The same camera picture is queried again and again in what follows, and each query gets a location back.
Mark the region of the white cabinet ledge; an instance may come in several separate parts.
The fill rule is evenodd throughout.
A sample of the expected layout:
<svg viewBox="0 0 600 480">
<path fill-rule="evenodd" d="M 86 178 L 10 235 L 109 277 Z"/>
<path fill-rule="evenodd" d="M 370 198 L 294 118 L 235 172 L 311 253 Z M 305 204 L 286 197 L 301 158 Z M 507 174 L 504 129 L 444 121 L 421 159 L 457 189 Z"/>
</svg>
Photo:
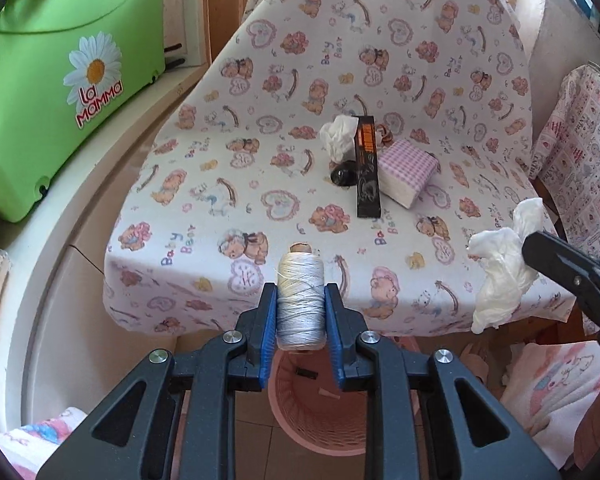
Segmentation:
<svg viewBox="0 0 600 480">
<path fill-rule="evenodd" d="M 91 410 L 158 346 L 105 312 L 104 255 L 157 131 L 205 71 L 162 75 L 78 149 L 27 218 L 0 221 L 10 260 L 0 304 L 0 432 L 68 406 Z"/>
</svg>

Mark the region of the pink plastic waste basket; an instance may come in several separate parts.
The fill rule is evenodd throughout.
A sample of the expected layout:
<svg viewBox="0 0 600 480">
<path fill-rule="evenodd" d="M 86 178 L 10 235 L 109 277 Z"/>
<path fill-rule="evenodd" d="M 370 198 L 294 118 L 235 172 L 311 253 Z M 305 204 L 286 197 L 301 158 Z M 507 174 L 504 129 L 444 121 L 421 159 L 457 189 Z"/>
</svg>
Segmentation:
<svg viewBox="0 0 600 480">
<path fill-rule="evenodd" d="M 280 428 L 307 450 L 334 457 L 365 453 L 367 394 L 337 386 L 327 349 L 278 350 L 268 400 Z"/>
</svg>

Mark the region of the patchwork print cloth right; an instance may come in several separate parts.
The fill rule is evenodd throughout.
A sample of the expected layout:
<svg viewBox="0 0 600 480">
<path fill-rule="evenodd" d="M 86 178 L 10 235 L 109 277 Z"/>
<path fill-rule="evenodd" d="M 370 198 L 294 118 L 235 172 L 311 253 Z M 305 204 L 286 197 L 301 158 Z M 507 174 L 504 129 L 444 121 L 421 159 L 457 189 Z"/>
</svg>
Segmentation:
<svg viewBox="0 0 600 480">
<path fill-rule="evenodd" d="M 552 198 L 568 242 L 600 257 L 600 71 L 565 76 L 534 144 L 530 177 Z"/>
</svg>

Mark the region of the white tissue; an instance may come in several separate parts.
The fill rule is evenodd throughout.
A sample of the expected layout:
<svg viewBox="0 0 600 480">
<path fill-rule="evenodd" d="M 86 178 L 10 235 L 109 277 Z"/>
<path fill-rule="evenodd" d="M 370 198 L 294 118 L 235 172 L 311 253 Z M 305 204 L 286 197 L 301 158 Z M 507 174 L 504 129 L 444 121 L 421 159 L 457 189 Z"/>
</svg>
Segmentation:
<svg viewBox="0 0 600 480">
<path fill-rule="evenodd" d="M 344 162 L 354 157 L 354 139 L 358 118 L 338 115 L 332 122 L 321 126 L 320 139 L 331 162 Z"/>
<path fill-rule="evenodd" d="M 469 239 L 468 255 L 479 258 L 486 274 L 472 314 L 474 334 L 507 323 L 538 277 L 524 262 L 522 246 L 529 235 L 542 230 L 544 219 L 543 201 L 527 198 L 515 207 L 512 226 L 482 231 Z"/>
</svg>

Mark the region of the white thread spool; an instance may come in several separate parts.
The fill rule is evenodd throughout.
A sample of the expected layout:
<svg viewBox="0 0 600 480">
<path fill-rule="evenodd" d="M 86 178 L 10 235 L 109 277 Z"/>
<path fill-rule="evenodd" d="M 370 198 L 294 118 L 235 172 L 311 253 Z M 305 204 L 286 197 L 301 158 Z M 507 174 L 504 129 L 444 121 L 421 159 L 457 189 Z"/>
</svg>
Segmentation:
<svg viewBox="0 0 600 480">
<path fill-rule="evenodd" d="M 294 243 L 277 267 L 276 342 L 280 350 L 307 352 L 326 344 L 322 259 L 308 243 Z"/>
</svg>

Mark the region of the pink cartoon print cloth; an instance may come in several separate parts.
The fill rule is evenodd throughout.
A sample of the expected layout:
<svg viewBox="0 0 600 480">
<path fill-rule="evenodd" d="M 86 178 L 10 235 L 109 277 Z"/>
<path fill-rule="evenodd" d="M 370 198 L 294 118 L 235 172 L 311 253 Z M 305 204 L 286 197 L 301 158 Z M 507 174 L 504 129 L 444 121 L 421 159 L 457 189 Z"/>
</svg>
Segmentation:
<svg viewBox="0 0 600 480">
<path fill-rule="evenodd" d="M 600 393 L 600 345 L 524 344 L 513 351 L 501 404 L 556 468 L 574 451 L 574 437 Z"/>
</svg>

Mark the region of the green La Mamma plastic box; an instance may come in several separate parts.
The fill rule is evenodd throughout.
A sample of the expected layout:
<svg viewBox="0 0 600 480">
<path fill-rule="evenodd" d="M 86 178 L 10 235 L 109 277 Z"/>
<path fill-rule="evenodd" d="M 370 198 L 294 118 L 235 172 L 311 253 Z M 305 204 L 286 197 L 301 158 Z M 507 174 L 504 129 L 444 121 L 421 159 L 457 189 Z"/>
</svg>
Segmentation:
<svg viewBox="0 0 600 480">
<path fill-rule="evenodd" d="M 7 0 L 0 218 L 22 220 L 81 144 L 165 68 L 163 0 Z"/>
</svg>

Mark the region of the orange curled ribbon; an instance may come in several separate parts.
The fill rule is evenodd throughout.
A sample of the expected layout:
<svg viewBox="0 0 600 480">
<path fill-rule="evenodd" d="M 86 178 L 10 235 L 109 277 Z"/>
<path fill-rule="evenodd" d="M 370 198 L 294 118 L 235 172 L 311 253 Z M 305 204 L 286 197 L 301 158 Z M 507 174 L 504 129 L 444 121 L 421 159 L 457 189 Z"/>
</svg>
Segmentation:
<svg viewBox="0 0 600 480">
<path fill-rule="evenodd" d="M 375 139 L 378 150 L 388 148 L 394 142 L 394 137 L 391 130 L 385 125 L 381 124 L 375 126 Z"/>
</svg>

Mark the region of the black orange wrapper box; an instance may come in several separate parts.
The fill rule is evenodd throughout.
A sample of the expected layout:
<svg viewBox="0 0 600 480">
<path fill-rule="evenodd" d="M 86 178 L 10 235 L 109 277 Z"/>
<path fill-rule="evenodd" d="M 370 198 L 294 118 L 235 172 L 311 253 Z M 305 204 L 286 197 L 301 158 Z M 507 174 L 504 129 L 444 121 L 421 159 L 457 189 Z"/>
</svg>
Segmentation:
<svg viewBox="0 0 600 480">
<path fill-rule="evenodd" d="M 358 116 L 354 138 L 356 157 L 356 204 L 358 218 L 381 217 L 375 122 L 372 116 Z"/>
</svg>

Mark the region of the pink checkered tissue pack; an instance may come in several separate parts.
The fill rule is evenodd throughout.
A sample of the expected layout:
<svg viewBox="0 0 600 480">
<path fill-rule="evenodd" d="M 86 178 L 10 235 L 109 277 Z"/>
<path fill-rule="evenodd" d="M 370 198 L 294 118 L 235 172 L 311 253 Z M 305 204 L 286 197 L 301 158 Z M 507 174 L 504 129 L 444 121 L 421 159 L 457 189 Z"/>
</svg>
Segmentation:
<svg viewBox="0 0 600 480">
<path fill-rule="evenodd" d="M 378 158 L 380 192 L 410 209 L 438 168 L 434 156 L 407 140 L 396 140 Z"/>
</svg>

